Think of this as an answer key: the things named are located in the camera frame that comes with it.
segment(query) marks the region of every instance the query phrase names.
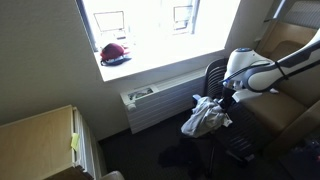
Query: radiator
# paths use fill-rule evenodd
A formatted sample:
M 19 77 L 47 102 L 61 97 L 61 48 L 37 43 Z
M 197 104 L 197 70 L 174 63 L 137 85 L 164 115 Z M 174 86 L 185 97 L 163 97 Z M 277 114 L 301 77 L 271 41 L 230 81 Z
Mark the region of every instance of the radiator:
M 131 132 L 191 109 L 192 95 L 203 94 L 205 69 L 121 93 Z

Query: cushion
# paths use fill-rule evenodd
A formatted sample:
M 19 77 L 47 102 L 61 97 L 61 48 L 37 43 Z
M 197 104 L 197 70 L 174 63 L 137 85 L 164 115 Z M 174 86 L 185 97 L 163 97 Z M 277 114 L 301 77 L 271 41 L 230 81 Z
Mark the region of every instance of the cushion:
M 279 135 L 306 110 L 301 103 L 283 92 L 278 94 L 266 92 L 261 96 L 244 99 L 241 102 L 274 136 Z

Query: black office chair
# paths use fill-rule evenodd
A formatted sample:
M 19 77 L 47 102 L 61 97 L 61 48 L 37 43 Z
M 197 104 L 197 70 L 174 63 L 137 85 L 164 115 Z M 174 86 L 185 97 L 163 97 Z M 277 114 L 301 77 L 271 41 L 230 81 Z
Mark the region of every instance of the black office chair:
M 216 140 L 227 149 L 227 153 L 234 157 L 240 166 L 245 166 L 249 158 L 271 140 L 271 136 L 255 120 L 254 115 L 241 103 L 233 101 L 231 97 L 233 90 L 224 89 L 223 84 L 219 83 L 224 78 L 227 63 L 228 59 L 226 58 L 213 61 L 205 72 L 203 95 L 212 99 L 224 98 L 225 113 L 233 121 L 229 127 L 221 126 L 214 133 L 210 133 L 209 138 L 212 140 L 213 146 L 210 165 L 206 172 L 207 177 L 212 176 Z

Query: chair wheel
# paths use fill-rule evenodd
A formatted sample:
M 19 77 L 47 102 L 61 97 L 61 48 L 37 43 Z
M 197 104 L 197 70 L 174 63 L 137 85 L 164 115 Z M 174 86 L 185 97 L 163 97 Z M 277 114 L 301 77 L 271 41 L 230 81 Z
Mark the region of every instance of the chair wheel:
M 204 176 L 206 178 L 212 178 L 212 172 L 209 170 L 209 169 L 206 169 L 205 173 L 204 173 Z

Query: black cable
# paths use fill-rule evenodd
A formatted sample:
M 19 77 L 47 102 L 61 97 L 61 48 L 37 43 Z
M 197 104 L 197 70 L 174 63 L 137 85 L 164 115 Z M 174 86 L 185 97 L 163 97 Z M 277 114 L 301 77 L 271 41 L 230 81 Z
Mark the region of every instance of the black cable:
M 288 79 L 289 79 L 289 78 L 288 78 L 288 76 L 287 76 L 286 74 L 284 74 L 284 72 L 282 71 L 282 69 L 281 69 L 281 67 L 280 67 L 279 63 L 276 61 L 276 62 L 274 62 L 274 64 L 277 66 L 277 68 L 278 68 L 278 69 L 279 69 L 279 71 L 281 72 L 281 74 L 282 74 L 283 78 L 284 78 L 285 80 L 288 80 Z
M 229 77 L 227 77 L 226 79 L 223 79 L 223 80 L 219 81 L 218 83 L 221 84 L 221 83 L 223 83 L 223 82 L 225 82 L 225 81 L 229 81 L 229 80 L 231 80 L 232 78 L 238 76 L 239 74 L 247 71 L 248 69 L 252 69 L 252 68 L 255 68 L 255 67 L 259 67 L 259 66 L 265 66 L 265 65 L 269 65 L 269 64 L 270 64 L 270 63 L 265 63 L 265 64 L 258 64 L 258 65 L 252 65 L 252 66 L 245 67 L 245 68 L 240 69 L 240 70 L 236 71 L 235 73 L 231 74 L 231 75 L 230 75 Z

